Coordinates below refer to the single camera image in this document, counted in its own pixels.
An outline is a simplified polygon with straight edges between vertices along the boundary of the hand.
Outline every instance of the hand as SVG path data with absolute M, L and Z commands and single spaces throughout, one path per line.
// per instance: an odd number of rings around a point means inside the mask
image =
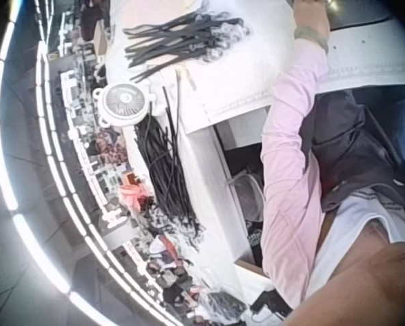
M 325 0 L 295 0 L 293 16 L 298 27 L 311 27 L 326 40 L 330 37 Z

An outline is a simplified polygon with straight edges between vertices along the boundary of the small white fan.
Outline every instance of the small white fan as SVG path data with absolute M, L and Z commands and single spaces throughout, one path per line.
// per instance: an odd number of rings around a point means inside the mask
M 148 114 L 149 102 L 156 97 L 133 83 L 114 83 L 96 88 L 92 93 L 98 100 L 99 125 L 125 127 L 138 124 Z

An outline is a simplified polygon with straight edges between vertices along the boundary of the pink long sleeve shirt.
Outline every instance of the pink long sleeve shirt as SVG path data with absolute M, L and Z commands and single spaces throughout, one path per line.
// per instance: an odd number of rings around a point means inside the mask
M 263 269 L 293 309 L 304 298 L 323 223 L 319 166 L 301 152 L 299 129 L 313 107 L 317 82 L 328 72 L 323 48 L 297 39 L 291 67 L 281 74 L 263 129 Z

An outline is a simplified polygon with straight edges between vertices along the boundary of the fan grille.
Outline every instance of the fan grille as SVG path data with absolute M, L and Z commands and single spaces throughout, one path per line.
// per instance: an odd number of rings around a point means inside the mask
M 105 95 L 106 109 L 114 115 L 129 117 L 138 114 L 145 105 L 145 97 L 137 87 L 118 84 Z

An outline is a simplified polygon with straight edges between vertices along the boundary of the bracelet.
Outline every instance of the bracelet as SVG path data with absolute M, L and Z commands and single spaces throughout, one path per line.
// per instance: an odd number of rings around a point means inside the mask
M 294 36 L 295 39 L 308 39 L 309 41 L 319 44 L 325 50 L 326 54 L 328 54 L 328 42 L 311 27 L 304 26 L 296 28 Z

